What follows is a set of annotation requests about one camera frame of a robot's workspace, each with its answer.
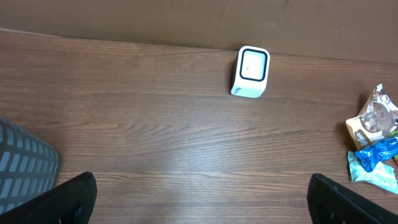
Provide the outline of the blue Oreo cookie pack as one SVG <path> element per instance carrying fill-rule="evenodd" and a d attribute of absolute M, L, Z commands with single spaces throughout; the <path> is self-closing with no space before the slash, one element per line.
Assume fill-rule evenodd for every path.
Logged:
<path fill-rule="evenodd" d="M 372 172 L 379 162 L 392 158 L 389 154 L 386 140 L 387 139 L 382 139 L 375 144 L 371 144 L 355 152 L 356 157 L 360 160 L 366 172 Z"/>

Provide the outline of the green Haribo gummy bag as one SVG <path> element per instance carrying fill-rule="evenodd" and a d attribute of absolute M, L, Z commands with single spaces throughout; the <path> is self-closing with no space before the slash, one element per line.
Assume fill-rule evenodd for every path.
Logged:
<path fill-rule="evenodd" d="M 390 134 L 386 141 L 388 143 L 389 154 L 393 158 L 395 164 L 397 164 L 397 131 Z"/>

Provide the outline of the light teal snack packet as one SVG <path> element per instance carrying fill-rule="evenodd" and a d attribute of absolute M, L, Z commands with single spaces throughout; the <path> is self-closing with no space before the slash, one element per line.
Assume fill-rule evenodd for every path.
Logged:
<path fill-rule="evenodd" d="M 349 151 L 347 158 L 352 182 L 365 181 L 397 194 L 397 179 L 391 166 L 379 162 L 373 171 L 367 172 L 354 152 Z"/>

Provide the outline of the dried mushroom snack bag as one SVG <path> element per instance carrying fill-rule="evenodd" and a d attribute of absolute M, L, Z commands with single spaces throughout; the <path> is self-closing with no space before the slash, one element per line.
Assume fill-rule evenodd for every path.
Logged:
<path fill-rule="evenodd" d="M 346 126 L 357 150 L 388 138 L 397 129 L 397 106 L 382 84 L 375 87 L 358 115 L 346 120 Z"/>

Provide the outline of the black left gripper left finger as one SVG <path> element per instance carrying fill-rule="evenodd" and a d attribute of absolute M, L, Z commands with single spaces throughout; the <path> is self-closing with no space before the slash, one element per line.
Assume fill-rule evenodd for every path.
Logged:
<path fill-rule="evenodd" d="M 86 224 L 97 197 L 96 179 L 84 172 L 1 215 L 1 224 Z"/>

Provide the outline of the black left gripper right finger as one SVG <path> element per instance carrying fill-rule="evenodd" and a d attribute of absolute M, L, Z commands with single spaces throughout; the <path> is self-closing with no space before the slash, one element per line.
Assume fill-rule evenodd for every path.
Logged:
<path fill-rule="evenodd" d="M 397 215 L 352 190 L 314 173 L 307 192 L 313 224 L 397 224 Z"/>

